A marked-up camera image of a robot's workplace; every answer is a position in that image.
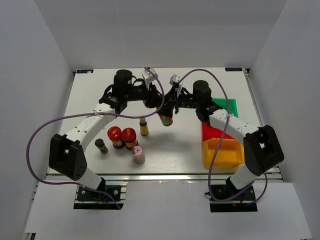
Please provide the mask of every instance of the red lid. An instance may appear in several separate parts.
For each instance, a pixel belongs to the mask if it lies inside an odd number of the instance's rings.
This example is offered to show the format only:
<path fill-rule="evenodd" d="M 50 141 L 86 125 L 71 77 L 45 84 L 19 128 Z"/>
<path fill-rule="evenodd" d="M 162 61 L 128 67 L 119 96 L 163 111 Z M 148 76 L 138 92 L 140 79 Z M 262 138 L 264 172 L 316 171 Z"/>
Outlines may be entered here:
<path fill-rule="evenodd" d="M 126 142 L 133 141 L 136 138 L 136 131 L 131 127 L 124 129 L 121 133 L 122 139 Z"/>
<path fill-rule="evenodd" d="M 112 126 L 109 128 L 107 134 L 111 140 L 117 140 L 121 137 L 121 129 L 117 126 Z"/>

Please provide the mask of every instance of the black joint housing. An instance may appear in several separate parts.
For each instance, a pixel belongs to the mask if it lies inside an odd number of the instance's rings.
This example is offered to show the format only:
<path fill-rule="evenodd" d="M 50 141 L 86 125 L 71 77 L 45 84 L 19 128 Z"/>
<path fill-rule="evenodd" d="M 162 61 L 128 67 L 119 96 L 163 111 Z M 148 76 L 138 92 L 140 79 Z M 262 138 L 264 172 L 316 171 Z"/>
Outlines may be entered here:
<path fill-rule="evenodd" d="M 241 189 L 237 189 L 234 184 L 232 183 L 232 181 L 230 180 L 230 177 L 228 177 L 225 180 L 225 184 L 226 184 L 226 188 L 227 190 L 231 193 L 231 196 L 237 194 L 238 192 L 240 192 Z"/>
<path fill-rule="evenodd" d="M 67 135 L 55 134 L 50 142 L 49 167 L 78 181 L 87 169 L 86 157 L 80 143 L 67 139 Z"/>
<path fill-rule="evenodd" d="M 112 94 L 115 97 L 123 98 L 128 94 L 132 86 L 132 72 L 126 69 L 118 70 L 113 78 Z"/>
<path fill-rule="evenodd" d="M 246 167 L 260 176 L 285 159 L 275 130 L 265 125 L 243 138 L 244 161 Z"/>
<path fill-rule="evenodd" d="M 172 86 L 174 86 L 174 87 L 177 89 L 177 88 L 179 88 L 179 83 L 177 83 L 177 82 L 174 81 L 174 82 L 172 83 Z"/>
<path fill-rule="evenodd" d="M 209 116 L 219 109 L 223 109 L 223 107 L 212 101 L 211 105 L 198 107 L 195 113 L 202 123 L 207 123 L 210 126 Z"/>
<path fill-rule="evenodd" d="M 101 191 L 101 192 L 105 192 L 106 191 L 106 180 L 104 178 L 101 177 L 101 182 L 100 182 L 98 188 L 95 189 L 95 190 L 98 190 L 98 191 Z M 95 200 L 100 200 L 100 199 L 102 199 L 103 197 L 106 196 L 104 193 L 94 192 L 94 191 L 89 191 L 89 194 Z"/>
<path fill-rule="evenodd" d="M 128 105 L 126 100 L 114 96 L 113 92 L 103 94 L 102 98 L 99 99 L 99 103 L 108 104 L 112 109 L 115 109 L 116 114 L 120 114 Z"/>
<path fill-rule="evenodd" d="M 198 80 L 193 83 L 193 98 L 202 104 L 211 103 L 211 89 L 206 81 Z"/>

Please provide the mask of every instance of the yellow bin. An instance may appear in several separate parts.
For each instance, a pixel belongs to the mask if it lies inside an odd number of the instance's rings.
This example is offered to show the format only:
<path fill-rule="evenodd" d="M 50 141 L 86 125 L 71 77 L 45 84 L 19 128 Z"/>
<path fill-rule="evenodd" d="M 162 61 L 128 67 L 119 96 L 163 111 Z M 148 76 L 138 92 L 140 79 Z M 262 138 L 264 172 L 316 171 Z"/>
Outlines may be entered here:
<path fill-rule="evenodd" d="M 202 142 L 203 165 L 210 166 L 220 138 L 211 138 Z M 245 163 L 242 144 L 235 139 L 224 138 L 220 145 L 213 166 L 236 168 Z"/>

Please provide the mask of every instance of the label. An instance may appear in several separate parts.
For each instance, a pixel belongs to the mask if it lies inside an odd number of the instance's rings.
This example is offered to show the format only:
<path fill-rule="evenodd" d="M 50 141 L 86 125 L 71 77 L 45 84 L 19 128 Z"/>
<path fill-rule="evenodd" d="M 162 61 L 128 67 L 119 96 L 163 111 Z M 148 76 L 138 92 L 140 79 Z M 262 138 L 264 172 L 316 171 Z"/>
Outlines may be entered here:
<path fill-rule="evenodd" d="M 148 135 L 148 134 L 149 134 L 148 125 L 140 126 L 140 134 L 141 134 L 142 136 L 145 136 L 145 135 Z"/>
<path fill-rule="evenodd" d="M 93 69 L 79 69 L 76 71 L 77 74 L 92 74 L 93 72 Z"/>
<path fill-rule="evenodd" d="M 113 96 L 111 99 L 110 99 L 112 102 L 117 102 L 118 98 L 116 96 Z"/>
<path fill-rule="evenodd" d="M 136 146 L 138 144 L 138 141 L 137 140 L 134 140 L 133 142 L 125 142 L 125 145 L 128 147 L 128 148 L 133 148 L 134 146 Z"/>
<path fill-rule="evenodd" d="M 112 143 L 113 143 L 113 145 L 115 145 L 115 146 L 121 146 L 123 143 L 122 143 L 122 141 L 120 140 L 120 139 L 117 139 L 117 140 L 111 140 L 112 141 Z"/>
<path fill-rule="evenodd" d="M 170 126 L 173 122 L 172 118 L 164 115 L 159 115 L 161 122 L 164 126 Z"/>
<path fill-rule="evenodd" d="M 241 67 L 225 67 L 226 72 L 242 72 Z"/>

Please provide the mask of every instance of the white wall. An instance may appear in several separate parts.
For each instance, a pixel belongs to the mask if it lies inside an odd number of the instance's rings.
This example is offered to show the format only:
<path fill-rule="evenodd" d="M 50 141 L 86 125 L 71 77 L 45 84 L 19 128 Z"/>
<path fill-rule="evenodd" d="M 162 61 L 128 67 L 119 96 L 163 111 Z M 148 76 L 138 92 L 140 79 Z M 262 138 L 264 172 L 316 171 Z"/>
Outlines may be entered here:
<path fill-rule="evenodd" d="M 27 141 L 40 124 L 64 113 L 72 77 L 34 1 L 0 1 L 1 240 L 21 239 L 36 186 Z M 32 165 L 42 177 L 56 130 L 47 127 L 32 145 Z"/>
<path fill-rule="evenodd" d="M 70 67 L 250 68 L 286 0 L 35 0 Z"/>
<path fill-rule="evenodd" d="M 320 2 L 288 0 L 251 69 L 264 122 L 272 125 L 313 239 L 320 239 Z"/>

